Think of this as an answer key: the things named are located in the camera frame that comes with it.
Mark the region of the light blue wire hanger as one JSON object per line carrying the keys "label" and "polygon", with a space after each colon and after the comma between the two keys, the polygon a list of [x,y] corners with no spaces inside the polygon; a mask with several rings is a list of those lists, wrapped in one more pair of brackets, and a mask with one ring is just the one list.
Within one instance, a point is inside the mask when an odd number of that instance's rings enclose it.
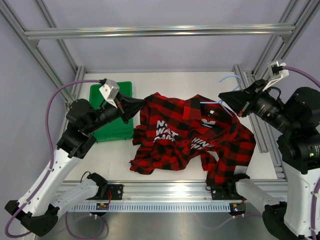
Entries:
{"label": "light blue wire hanger", "polygon": [[240,90],[242,78],[238,74],[227,74],[226,72],[200,72],[198,83],[201,84],[199,95],[201,95],[201,110],[210,113],[211,110],[218,114],[236,115],[228,104],[219,97],[224,92],[235,92]]}

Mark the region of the red black plaid shirt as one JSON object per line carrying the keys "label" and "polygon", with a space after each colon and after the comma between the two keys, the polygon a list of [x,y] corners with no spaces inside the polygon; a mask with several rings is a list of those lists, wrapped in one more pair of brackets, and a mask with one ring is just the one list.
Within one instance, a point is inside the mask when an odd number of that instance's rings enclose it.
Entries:
{"label": "red black plaid shirt", "polygon": [[256,140],[233,112],[201,95],[183,100],[154,93],[144,102],[133,131],[132,143],[138,149],[131,171],[180,171],[200,157],[210,187],[223,186],[247,171]]}

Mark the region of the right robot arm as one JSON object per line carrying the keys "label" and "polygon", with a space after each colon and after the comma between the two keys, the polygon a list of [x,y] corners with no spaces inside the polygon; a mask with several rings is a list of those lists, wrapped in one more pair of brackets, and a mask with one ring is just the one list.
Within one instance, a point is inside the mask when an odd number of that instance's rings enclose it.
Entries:
{"label": "right robot arm", "polygon": [[226,186],[229,197],[249,200],[261,213],[268,232],[279,240],[317,240],[320,237],[320,93],[298,88],[283,102],[270,95],[263,80],[242,90],[222,92],[239,117],[254,114],[280,132],[277,146],[287,180],[287,200],[280,201],[243,178]]}

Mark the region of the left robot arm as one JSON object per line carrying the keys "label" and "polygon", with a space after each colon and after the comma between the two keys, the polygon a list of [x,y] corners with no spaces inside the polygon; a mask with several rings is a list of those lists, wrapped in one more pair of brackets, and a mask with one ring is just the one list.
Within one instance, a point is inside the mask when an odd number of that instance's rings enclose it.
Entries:
{"label": "left robot arm", "polygon": [[59,218],[84,200],[110,197],[108,181],[97,173],[89,174],[81,183],[56,195],[71,170],[87,155],[96,143],[94,133],[121,119],[128,123],[145,106],[142,99],[118,93],[114,104],[104,103],[94,109],[86,99],[75,100],[66,115],[67,128],[50,154],[49,163],[27,193],[18,200],[10,200],[5,210],[32,234],[43,237]]}

